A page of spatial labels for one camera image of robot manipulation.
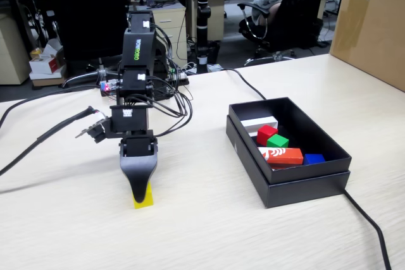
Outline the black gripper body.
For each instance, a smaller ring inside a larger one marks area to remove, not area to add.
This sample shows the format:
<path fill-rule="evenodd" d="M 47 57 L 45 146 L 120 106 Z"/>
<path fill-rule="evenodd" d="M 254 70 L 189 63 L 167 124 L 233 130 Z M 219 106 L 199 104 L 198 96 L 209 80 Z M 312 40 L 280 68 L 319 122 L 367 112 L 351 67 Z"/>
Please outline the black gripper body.
<path fill-rule="evenodd" d="M 126 134 L 120 148 L 123 157 L 151 156 L 158 151 L 158 141 L 152 130 L 139 131 Z"/>

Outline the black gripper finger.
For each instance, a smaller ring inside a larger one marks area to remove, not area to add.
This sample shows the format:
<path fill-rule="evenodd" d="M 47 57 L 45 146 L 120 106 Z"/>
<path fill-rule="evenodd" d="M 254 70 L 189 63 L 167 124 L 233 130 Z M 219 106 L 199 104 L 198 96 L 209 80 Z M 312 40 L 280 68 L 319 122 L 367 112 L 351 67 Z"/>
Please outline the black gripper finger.
<path fill-rule="evenodd" d="M 157 155 L 120 156 L 120 167 L 127 177 L 136 203 L 143 203 L 147 186 L 157 166 Z"/>

